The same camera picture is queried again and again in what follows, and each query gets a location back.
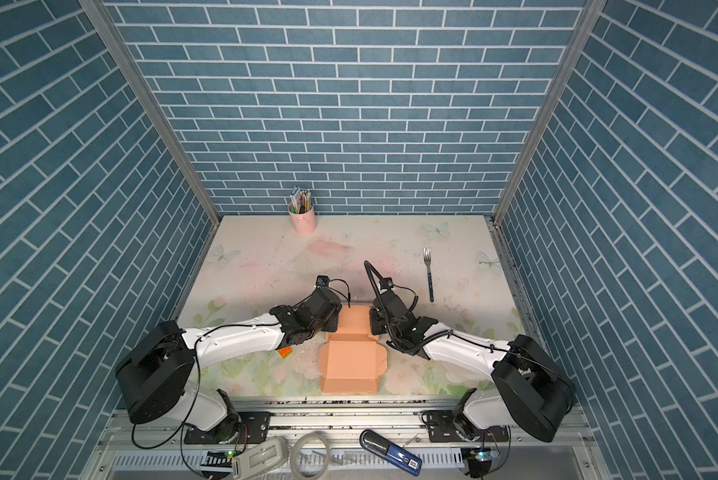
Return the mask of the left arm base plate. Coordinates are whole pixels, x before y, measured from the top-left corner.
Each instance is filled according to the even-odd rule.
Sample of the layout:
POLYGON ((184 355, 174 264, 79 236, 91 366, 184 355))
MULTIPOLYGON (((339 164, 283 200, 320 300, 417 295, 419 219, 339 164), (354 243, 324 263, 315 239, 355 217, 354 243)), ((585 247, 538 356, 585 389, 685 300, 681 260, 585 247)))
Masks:
POLYGON ((234 412, 208 431, 188 426, 186 444, 260 444, 266 440, 272 414, 270 412, 234 412))

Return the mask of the grey handheld device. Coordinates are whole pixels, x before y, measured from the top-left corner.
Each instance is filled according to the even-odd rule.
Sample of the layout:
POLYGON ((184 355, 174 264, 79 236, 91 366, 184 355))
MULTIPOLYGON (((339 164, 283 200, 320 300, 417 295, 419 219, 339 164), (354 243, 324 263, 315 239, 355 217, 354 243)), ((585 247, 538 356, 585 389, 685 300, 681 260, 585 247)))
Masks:
POLYGON ((284 465, 289 458, 289 445, 282 437, 272 437, 248 448, 233 460, 234 479, 252 479, 284 465))

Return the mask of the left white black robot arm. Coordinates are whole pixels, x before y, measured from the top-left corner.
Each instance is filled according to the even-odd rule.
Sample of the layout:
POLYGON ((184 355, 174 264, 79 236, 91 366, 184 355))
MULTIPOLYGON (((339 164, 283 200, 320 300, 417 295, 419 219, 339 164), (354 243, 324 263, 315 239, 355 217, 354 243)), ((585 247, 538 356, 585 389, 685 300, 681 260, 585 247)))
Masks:
POLYGON ((317 286, 293 306, 279 305, 239 323, 182 328, 157 325, 115 368, 130 422, 143 425, 168 417, 190 430, 189 444, 235 441, 243 432, 240 414, 222 389, 201 386, 202 369, 256 352, 300 345, 337 330, 343 302, 328 286, 317 286))

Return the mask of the aluminium frame rail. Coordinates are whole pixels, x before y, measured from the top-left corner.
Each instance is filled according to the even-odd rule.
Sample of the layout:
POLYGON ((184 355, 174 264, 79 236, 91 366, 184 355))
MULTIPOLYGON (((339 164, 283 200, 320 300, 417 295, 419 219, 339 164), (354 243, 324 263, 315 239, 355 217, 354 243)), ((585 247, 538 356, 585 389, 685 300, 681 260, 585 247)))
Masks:
MULTIPOLYGON (((378 432, 393 442, 412 447, 479 445, 481 443, 453 442, 431 443, 428 439, 420 414, 424 410, 448 410, 455 408, 451 398, 392 399, 390 396, 377 398, 325 397, 268 399, 241 398, 234 400, 240 412, 270 412, 272 414, 267 438, 283 437, 293 443, 310 432, 320 432, 333 445, 348 448, 358 447, 359 434, 366 429, 378 432)), ((142 445, 161 442, 177 427, 177 421, 159 419, 144 426, 136 427, 136 440, 142 445)), ((512 446, 539 447, 589 447, 595 446, 593 433, 580 407, 573 407, 562 421, 551 443, 537 440, 520 429, 506 416, 498 425, 510 427, 512 446)), ((132 424, 124 410, 114 414, 109 426, 99 441, 101 448, 135 448, 131 441, 132 424)))

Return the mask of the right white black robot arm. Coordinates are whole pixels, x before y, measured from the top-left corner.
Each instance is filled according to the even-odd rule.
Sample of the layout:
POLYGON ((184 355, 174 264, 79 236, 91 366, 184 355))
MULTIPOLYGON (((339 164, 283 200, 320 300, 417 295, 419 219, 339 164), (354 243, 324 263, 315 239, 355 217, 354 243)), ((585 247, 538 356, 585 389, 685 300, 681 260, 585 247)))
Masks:
POLYGON ((374 334, 388 335, 388 346, 398 352, 455 365, 492 381, 500 401, 472 388, 453 410, 454 427, 467 440, 509 416, 524 432, 549 443, 574 404, 572 381, 529 336, 504 341, 452 329, 415 315, 391 289, 376 294, 370 326, 374 334))

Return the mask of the blue handheld device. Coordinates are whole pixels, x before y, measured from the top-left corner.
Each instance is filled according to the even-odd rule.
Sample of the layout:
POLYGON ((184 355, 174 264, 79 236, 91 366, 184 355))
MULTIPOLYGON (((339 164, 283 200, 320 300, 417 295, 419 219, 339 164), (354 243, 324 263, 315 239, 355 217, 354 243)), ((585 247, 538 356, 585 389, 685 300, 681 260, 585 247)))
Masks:
POLYGON ((420 475, 423 461, 409 450, 391 442, 373 430, 364 430, 359 437, 361 447, 415 477, 420 475))

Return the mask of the pink metal pen cup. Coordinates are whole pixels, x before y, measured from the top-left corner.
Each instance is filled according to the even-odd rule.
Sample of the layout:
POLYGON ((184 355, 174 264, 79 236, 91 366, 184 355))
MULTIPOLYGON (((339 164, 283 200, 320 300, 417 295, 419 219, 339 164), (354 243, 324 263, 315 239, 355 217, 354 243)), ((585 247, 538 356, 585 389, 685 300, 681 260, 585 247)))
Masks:
POLYGON ((289 203, 288 212, 296 234, 305 236, 316 231, 317 219, 313 207, 306 209, 302 206, 298 211, 295 211, 295 206, 289 203))

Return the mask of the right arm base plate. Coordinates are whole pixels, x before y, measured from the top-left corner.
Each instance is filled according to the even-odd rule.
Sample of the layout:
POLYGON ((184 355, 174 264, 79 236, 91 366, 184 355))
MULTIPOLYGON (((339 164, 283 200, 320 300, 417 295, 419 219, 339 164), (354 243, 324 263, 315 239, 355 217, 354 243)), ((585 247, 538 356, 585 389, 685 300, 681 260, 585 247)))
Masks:
POLYGON ((506 426, 494 425, 485 431, 479 430, 456 421, 453 413, 448 410, 424 410, 420 419, 431 443, 502 443, 510 439, 506 426))

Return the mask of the orange paper box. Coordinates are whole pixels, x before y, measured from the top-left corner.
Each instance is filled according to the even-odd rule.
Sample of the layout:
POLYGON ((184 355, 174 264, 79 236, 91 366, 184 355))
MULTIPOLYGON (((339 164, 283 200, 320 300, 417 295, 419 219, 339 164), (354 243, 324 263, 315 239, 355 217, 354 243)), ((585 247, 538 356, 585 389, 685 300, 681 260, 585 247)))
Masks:
POLYGON ((343 307, 338 329, 320 348, 318 369, 323 394, 375 394, 387 370, 387 350, 371 333, 370 307, 343 307))

